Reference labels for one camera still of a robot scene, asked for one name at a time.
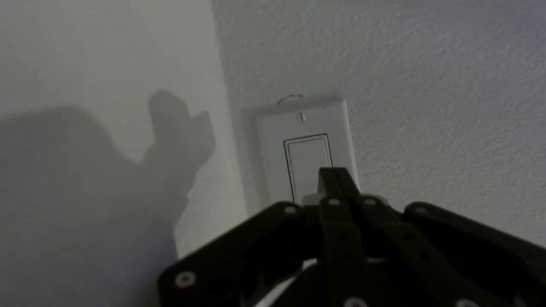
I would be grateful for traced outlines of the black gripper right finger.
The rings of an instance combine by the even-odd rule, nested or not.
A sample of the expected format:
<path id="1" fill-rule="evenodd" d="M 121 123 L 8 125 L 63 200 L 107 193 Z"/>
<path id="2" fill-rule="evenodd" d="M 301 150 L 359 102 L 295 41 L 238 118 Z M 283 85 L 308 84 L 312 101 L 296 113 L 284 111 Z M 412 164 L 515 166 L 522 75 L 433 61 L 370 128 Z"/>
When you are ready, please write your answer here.
<path id="1" fill-rule="evenodd" d="M 546 249 L 429 203 L 395 212 L 319 172 L 319 268 L 351 307 L 546 307 Z"/>

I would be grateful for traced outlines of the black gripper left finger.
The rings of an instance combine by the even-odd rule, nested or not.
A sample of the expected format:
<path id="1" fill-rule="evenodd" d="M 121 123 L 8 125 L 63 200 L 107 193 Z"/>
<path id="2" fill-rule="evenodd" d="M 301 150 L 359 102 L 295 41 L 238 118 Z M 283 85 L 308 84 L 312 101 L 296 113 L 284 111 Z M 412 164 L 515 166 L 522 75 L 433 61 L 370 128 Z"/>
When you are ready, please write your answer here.
<path id="1" fill-rule="evenodd" d="M 252 307 L 319 256 L 319 239 L 317 206 L 274 203 L 165 268 L 160 307 Z"/>

